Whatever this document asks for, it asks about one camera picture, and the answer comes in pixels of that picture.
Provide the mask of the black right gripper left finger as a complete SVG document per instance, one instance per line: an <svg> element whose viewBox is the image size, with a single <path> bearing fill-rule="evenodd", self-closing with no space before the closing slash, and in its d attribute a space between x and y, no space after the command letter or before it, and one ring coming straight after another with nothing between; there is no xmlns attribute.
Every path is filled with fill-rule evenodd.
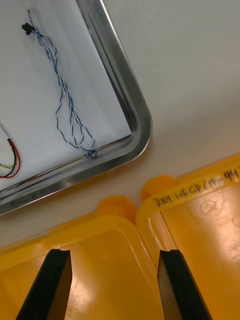
<svg viewBox="0 0 240 320"><path fill-rule="evenodd" d="M69 250L50 250L17 315L18 320L65 319L72 285Z"/></svg>

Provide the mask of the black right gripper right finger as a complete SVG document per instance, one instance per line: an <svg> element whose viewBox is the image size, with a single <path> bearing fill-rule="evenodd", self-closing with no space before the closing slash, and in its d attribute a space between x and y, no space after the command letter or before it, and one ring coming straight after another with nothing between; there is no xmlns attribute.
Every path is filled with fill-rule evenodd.
<svg viewBox="0 0 240 320"><path fill-rule="evenodd" d="M157 281L166 320L211 320L183 254L177 250L159 253Z"/></svg>

